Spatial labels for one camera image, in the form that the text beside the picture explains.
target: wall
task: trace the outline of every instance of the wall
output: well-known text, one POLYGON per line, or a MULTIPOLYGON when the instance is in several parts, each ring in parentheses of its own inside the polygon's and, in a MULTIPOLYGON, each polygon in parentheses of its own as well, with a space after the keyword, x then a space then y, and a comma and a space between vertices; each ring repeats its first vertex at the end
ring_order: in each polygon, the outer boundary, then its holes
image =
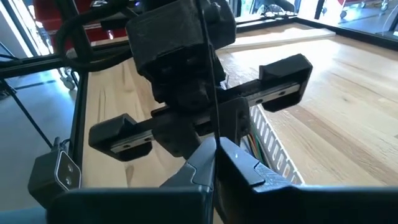
POLYGON ((32 53, 19 34, 2 2, 0 2, 0 24, 0 42, 18 58, 31 57, 32 53))

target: cart wheel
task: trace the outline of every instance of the cart wheel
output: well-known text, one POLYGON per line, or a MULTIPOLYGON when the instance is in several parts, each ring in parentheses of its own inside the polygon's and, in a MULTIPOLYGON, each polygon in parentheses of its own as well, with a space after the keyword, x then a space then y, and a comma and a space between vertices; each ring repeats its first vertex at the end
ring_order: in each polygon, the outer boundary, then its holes
POLYGON ((76 85, 73 82, 73 78, 72 77, 70 77, 70 76, 67 76, 66 78, 63 77, 63 78, 61 78, 61 80, 63 82, 63 85, 65 85, 65 87, 67 87, 69 90, 75 89, 76 85))
POLYGON ((346 11, 342 11, 340 13, 340 18, 344 19, 344 17, 346 17, 346 16, 347 16, 347 12, 346 11))
POLYGON ((388 9, 388 3, 383 3, 383 4, 381 4, 381 11, 385 11, 385 10, 387 10, 388 9))

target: metal frame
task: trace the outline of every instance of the metal frame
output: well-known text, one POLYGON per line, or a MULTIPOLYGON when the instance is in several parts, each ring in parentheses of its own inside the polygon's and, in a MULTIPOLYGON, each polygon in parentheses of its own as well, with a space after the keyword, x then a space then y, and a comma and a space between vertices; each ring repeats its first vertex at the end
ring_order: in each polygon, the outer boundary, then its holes
MULTIPOLYGON (((63 19, 68 19, 77 13, 76 7, 73 0, 56 0, 59 10, 62 12, 63 19)), ((318 1, 318 6, 323 5, 324 0, 318 1)), ((315 16, 320 13, 322 7, 317 7, 315 16)), ((237 22, 237 33, 248 32, 252 30, 266 29, 275 26, 281 26, 291 23, 299 23, 314 28, 326 28, 336 32, 337 35, 373 44, 379 47, 383 47, 389 50, 398 51, 398 41, 381 37, 380 35, 367 34, 364 32, 346 29, 338 26, 332 26, 320 21, 302 19, 299 17, 287 17, 285 19, 270 19, 267 17, 258 18, 250 21, 237 22)), ((106 55, 112 55, 116 52, 120 52, 121 49, 129 47, 128 41, 117 42, 113 44, 100 45, 96 47, 90 46, 87 36, 83 31, 83 28, 73 34, 73 45, 75 46, 78 58, 103 58, 106 55)), ((10 62, 8 67, 0 68, 1 78, 17 77, 21 75, 27 75, 30 73, 41 72, 51 70, 59 67, 64 67, 65 64, 62 62, 57 54, 39 56, 33 58, 25 58, 18 63, 10 62)), ((88 73, 85 71, 78 71, 80 75, 80 81, 78 86, 78 93, 76 96, 75 111, 73 115, 72 133, 70 136, 71 144, 69 148, 69 155, 73 161, 81 168, 83 159, 83 135, 85 128, 85 110, 86 110, 86 96, 88 86, 88 73)))

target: wooden table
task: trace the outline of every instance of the wooden table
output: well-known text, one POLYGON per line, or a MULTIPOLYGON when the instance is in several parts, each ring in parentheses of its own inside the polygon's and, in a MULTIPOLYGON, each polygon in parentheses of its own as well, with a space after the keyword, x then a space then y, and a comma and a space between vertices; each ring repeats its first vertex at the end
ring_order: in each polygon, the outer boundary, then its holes
MULTIPOLYGON (((241 35, 290 27, 308 29, 291 24, 241 35)), ((266 49, 222 50, 218 55, 231 77, 229 83, 237 85, 258 77, 259 65, 297 53, 314 66, 302 102, 266 115, 306 183, 398 184, 396 52, 336 36, 266 49)), ((132 59, 90 74, 84 187, 156 187, 178 170, 183 159, 172 157, 157 143, 148 156, 127 163, 107 157, 87 143, 92 125, 123 113, 142 121, 159 106, 149 82, 136 73, 132 59)))

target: white cable organizer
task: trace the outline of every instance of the white cable organizer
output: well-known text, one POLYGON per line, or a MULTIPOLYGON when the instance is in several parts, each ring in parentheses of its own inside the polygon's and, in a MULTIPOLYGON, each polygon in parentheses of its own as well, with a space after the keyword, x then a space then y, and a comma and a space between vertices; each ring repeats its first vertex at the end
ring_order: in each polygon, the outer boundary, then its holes
POLYGON ((293 184, 305 184, 293 160, 289 157, 271 124, 268 122, 261 105, 250 107, 250 116, 254 131, 261 145, 261 151, 265 156, 265 162, 268 163, 269 168, 293 184))

